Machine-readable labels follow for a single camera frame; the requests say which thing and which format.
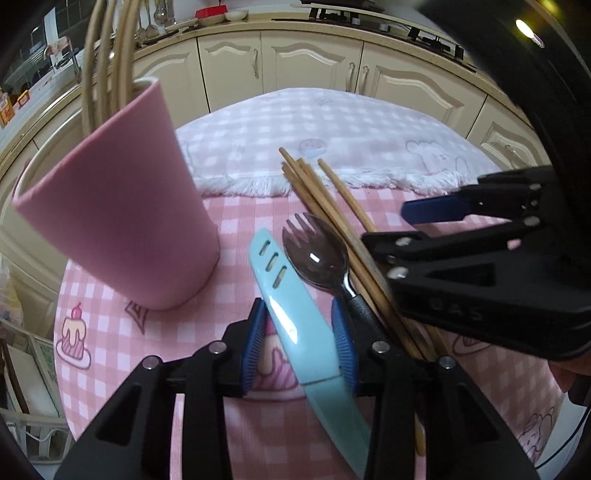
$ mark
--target cabinet door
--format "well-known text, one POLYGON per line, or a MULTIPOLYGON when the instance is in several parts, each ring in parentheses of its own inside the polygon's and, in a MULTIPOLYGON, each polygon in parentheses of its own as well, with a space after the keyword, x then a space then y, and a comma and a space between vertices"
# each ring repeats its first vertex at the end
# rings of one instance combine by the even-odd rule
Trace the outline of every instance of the cabinet door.
POLYGON ((503 170, 550 165, 535 131, 491 97, 486 99, 467 140, 503 170))
POLYGON ((426 113, 463 137, 486 98, 470 83, 427 61, 368 43, 357 93, 426 113))
POLYGON ((209 113, 194 38, 137 60, 134 75, 136 78, 151 76, 160 80, 175 128, 209 113))
POLYGON ((265 93, 289 87, 355 91, 361 41, 306 32, 261 35, 265 93))
MULTIPOLYGON (((67 136, 63 141, 71 140, 67 136)), ((39 236, 12 207, 14 184, 35 153, 37 147, 31 142, 0 180, 0 251, 10 266, 12 282, 24 312, 25 328, 47 336, 55 319, 66 257, 39 236)))
POLYGON ((212 112, 262 94, 261 32, 208 35, 198 44, 212 112))

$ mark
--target red dish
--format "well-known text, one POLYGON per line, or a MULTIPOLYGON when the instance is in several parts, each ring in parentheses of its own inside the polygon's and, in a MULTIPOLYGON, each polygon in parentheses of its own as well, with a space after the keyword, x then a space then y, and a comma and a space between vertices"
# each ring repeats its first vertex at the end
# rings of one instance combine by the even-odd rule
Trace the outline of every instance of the red dish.
POLYGON ((226 5, 220 5, 219 7, 207 7, 197 10, 195 12, 195 18, 207 18, 213 17, 214 15, 223 15, 228 11, 226 5))

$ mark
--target plastic bag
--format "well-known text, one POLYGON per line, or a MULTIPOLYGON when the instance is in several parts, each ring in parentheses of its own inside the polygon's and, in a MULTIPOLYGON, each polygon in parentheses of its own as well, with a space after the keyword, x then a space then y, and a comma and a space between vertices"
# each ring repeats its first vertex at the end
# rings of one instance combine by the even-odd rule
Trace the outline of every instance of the plastic bag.
POLYGON ((22 326, 22 305, 10 279, 8 261, 0 257, 0 317, 22 326))

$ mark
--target black robotic claw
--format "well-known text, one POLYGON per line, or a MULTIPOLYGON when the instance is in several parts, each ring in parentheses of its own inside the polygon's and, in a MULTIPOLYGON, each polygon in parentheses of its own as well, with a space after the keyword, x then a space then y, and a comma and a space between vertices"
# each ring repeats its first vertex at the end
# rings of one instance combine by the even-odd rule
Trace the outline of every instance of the black robotic claw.
POLYGON ((591 242, 551 167, 481 177, 453 194, 407 202, 409 223, 465 215, 510 221, 455 235, 367 233, 401 312, 485 342, 561 360, 591 347, 591 242), (519 240, 518 246, 509 246, 519 240))
POLYGON ((376 397, 365 480, 414 478, 414 412, 427 438, 427 480, 538 480, 509 427, 463 368, 449 356, 415 361, 352 320, 341 300, 333 303, 333 330, 349 337, 341 366, 359 395, 376 397))
POLYGON ((90 422, 56 480, 168 480, 174 403, 184 394, 183 478, 231 480, 223 397, 252 384, 266 309, 256 299, 247 320, 189 358, 147 356, 90 422))

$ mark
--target pink tablecloth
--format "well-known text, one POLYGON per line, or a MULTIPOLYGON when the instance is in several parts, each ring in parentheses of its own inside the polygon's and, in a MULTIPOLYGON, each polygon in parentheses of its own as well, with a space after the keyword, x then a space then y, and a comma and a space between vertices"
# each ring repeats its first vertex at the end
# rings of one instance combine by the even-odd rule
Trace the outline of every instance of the pink tablecloth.
MULTIPOLYGON (((355 190, 380 230, 409 226, 398 212, 413 193, 355 190)), ((79 437, 139 361, 151 354, 169 361, 191 355, 221 338, 226 326, 246 318, 258 287, 249 266, 254 232, 267 227, 280 241, 288 216, 304 210, 289 198, 215 197, 205 201, 219 225, 218 266, 205 289, 168 312, 148 311, 123 298, 71 262, 57 306, 56 370, 61 399, 74 437, 79 437)), ((361 226, 343 205, 352 223, 361 226)), ((438 226, 442 233, 495 222, 470 217, 438 226)), ((330 297, 310 289, 325 318, 330 297)), ((545 361, 446 334, 453 352, 503 415, 532 459, 539 457, 558 416, 562 393, 545 361)), ((226 425, 234 477, 244 480, 353 479, 302 396, 269 323, 264 353, 250 400, 226 400, 226 425)), ((182 400, 174 416, 171 478, 180 479, 182 400)), ((417 462, 424 478, 424 461, 417 462)))

